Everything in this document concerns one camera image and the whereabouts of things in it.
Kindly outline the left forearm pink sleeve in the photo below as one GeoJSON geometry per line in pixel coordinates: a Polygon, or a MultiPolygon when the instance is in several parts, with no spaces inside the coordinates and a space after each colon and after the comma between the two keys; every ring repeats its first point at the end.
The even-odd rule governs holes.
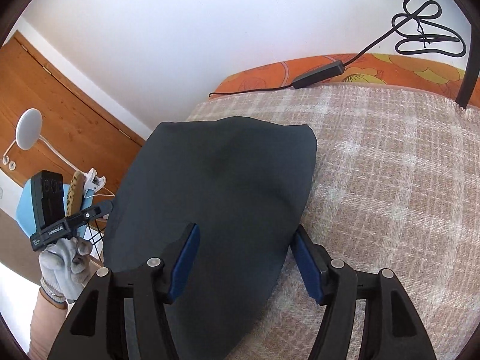
{"type": "Polygon", "coordinates": [[[30,324],[30,359],[47,359],[68,314],[68,304],[52,301],[39,289],[30,324]]]}

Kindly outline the left hand in grey glove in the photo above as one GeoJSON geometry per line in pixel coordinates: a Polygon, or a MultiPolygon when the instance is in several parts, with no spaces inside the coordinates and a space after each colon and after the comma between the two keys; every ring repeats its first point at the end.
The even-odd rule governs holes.
{"type": "Polygon", "coordinates": [[[39,253],[41,290],[55,305],[75,302],[90,278],[92,244],[81,237],[61,238],[39,253]]]}

